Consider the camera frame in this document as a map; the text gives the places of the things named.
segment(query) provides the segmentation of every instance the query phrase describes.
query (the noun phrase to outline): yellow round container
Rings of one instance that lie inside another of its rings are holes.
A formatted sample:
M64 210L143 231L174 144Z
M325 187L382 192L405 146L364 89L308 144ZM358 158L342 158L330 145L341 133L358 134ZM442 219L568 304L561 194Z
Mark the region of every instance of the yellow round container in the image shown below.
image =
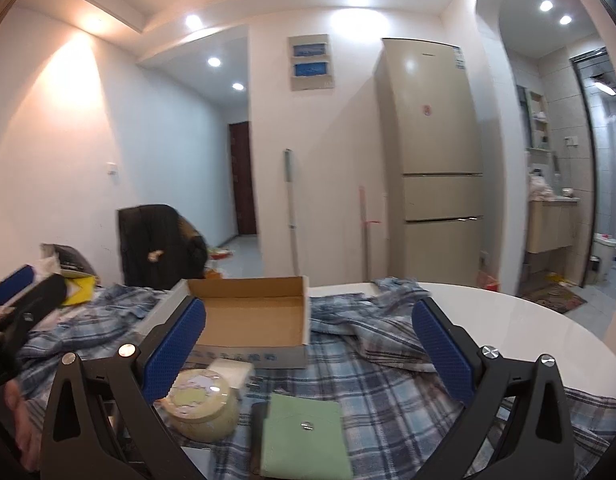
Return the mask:
M211 370L179 373L162 404L171 425L197 442L220 440L239 421L239 403L230 385Z

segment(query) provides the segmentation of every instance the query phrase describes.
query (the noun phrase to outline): white trash bin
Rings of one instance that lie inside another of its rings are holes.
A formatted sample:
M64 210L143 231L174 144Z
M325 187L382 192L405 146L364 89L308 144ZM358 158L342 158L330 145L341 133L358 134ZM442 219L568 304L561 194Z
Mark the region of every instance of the white trash bin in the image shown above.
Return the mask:
M596 233L592 244L592 255L601 260L598 278L601 282L606 278L610 267L613 266L614 257L616 256L616 240L614 238L604 238L599 233Z

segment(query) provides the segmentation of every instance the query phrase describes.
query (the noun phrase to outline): human hand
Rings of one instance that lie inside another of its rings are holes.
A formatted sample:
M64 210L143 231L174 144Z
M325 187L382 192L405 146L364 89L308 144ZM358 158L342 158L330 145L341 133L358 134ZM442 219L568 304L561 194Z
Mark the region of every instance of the human hand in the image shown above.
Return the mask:
M21 450L21 465L26 471L39 469L41 434L32 425L25 399L16 381L8 381L3 388L6 406L14 415L14 440Z

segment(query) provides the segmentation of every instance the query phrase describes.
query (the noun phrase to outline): brown door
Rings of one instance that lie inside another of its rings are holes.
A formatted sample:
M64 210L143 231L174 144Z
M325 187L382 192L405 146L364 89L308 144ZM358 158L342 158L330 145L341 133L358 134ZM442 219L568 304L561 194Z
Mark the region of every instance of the brown door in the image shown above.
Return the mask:
M230 152L232 153L232 186L240 235L257 234L255 196L252 190L250 162L250 123L230 124Z

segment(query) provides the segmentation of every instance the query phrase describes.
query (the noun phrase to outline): refrigerator door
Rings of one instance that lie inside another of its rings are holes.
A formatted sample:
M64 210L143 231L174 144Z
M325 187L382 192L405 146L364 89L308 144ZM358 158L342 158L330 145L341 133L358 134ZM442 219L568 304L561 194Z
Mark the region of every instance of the refrigerator door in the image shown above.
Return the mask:
M481 136L461 51L383 40L404 174L481 173Z
M407 176L403 191L406 221L483 215L481 176Z
M405 278L477 285L483 220L406 225Z

